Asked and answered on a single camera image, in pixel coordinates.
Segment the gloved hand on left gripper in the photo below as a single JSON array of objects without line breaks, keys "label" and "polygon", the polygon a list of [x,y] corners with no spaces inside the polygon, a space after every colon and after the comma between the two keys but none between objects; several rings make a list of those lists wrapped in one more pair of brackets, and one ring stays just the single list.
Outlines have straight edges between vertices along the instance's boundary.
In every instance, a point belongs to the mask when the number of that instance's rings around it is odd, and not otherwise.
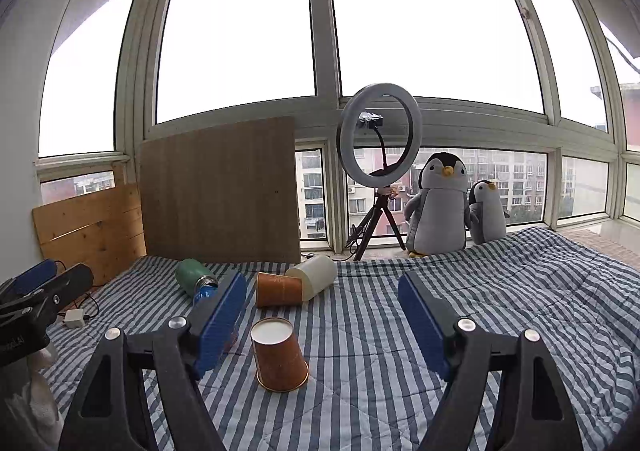
[{"label": "gloved hand on left gripper", "polygon": [[47,347],[1,369],[1,449],[56,450],[63,418],[44,370],[58,360]]}]

